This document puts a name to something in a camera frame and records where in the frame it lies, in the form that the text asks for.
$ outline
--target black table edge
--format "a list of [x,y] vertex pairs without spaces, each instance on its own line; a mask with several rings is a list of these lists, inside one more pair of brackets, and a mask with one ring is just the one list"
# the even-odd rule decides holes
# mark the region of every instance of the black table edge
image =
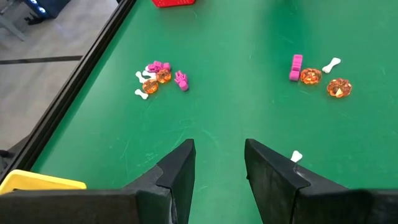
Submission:
[[57,93],[35,128],[29,135],[25,146],[14,155],[8,167],[0,175],[0,183],[14,169],[30,170],[43,151],[69,106],[89,77],[96,63],[112,41],[123,20],[129,14],[136,0],[122,0],[97,36],[87,54],[80,60],[68,80]]

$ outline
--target floor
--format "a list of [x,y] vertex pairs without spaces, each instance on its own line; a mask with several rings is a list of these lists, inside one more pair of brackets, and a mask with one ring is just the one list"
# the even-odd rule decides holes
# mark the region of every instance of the floor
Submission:
[[[84,55],[116,6],[116,0],[71,0],[56,19],[28,26],[24,17],[29,8],[21,4],[5,16],[28,39],[22,42],[0,29],[0,62]],[[0,64],[0,149],[9,149],[32,131],[77,63]]]

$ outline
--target table surface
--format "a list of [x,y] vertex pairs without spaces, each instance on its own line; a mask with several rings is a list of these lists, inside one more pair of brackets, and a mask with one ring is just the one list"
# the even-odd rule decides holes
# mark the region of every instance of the table surface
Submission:
[[[197,149],[190,223],[260,223],[246,180],[254,138],[348,188],[396,188],[398,2],[197,0],[157,9],[137,0],[32,170],[120,188],[184,139]],[[314,86],[288,79],[342,63]],[[185,72],[144,101],[135,72],[154,60]],[[353,91],[335,99],[333,78]]]

